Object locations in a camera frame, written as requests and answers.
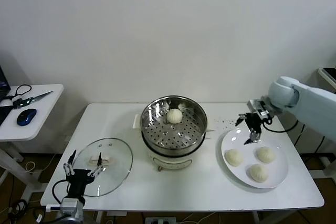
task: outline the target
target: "white robotic arm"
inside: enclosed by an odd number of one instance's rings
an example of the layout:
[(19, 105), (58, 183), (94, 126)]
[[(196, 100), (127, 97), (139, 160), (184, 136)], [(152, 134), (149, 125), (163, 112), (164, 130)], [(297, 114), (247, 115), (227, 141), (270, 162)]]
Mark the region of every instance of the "white robotic arm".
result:
[(311, 88), (290, 77), (280, 77), (269, 88), (275, 107), (293, 114), (301, 123), (336, 141), (336, 94)]
[(261, 125), (283, 111), (293, 114), (301, 123), (336, 141), (336, 94), (311, 88), (290, 77), (280, 77), (269, 88), (268, 96), (247, 103), (251, 113), (240, 114), (237, 125), (245, 120), (253, 143), (260, 139)]

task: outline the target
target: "blue computer mouse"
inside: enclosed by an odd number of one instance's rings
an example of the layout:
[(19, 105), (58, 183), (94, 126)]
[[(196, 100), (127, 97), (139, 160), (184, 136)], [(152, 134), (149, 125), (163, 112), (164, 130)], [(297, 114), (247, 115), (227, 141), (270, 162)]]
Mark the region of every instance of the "blue computer mouse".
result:
[(20, 115), (17, 117), (16, 123), (20, 126), (25, 126), (29, 124), (34, 116), (36, 115), (35, 109), (28, 109), (24, 110), (23, 112), (20, 113)]

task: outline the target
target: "glass lid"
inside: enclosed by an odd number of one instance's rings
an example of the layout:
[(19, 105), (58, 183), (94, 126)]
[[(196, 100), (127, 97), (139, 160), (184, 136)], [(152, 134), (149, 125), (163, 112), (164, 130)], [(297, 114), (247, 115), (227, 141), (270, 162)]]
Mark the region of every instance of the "glass lid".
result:
[(132, 150), (118, 138), (103, 138), (89, 144), (78, 154), (73, 168), (94, 170), (100, 153), (103, 171), (86, 186), (85, 196), (99, 197), (116, 190), (131, 171)]

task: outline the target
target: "steamed bun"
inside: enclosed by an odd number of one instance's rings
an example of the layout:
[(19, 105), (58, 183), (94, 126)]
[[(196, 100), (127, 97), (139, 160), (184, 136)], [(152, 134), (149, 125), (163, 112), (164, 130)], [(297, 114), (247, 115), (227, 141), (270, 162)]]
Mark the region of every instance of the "steamed bun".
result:
[(256, 182), (262, 183), (268, 179), (268, 169), (264, 165), (255, 164), (248, 171)]
[(261, 147), (257, 150), (257, 157), (264, 163), (271, 163), (275, 160), (276, 156), (274, 151), (268, 147)]
[(240, 153), (237, 149), (228, 150), (224, 154), (224, 157), (226, 161), (228, 161), (228, 163), (231, 164), (232, 166), (238, 166), (244, 160), (242, 153)]
[(182, 121), (182, 117), (183, 114), (181, 110), (178, 109), (169, 110), (167, 113), (167, 121), (172, 124), (180, 123)]

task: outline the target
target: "power outlet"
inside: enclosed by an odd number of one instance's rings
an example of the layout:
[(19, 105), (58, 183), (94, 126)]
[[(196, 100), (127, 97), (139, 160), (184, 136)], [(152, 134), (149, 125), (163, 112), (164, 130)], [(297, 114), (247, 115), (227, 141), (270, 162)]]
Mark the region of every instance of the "power outlet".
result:
[(149, 217), (146, 218), (145, 224), (176, 224), (175, 217)]

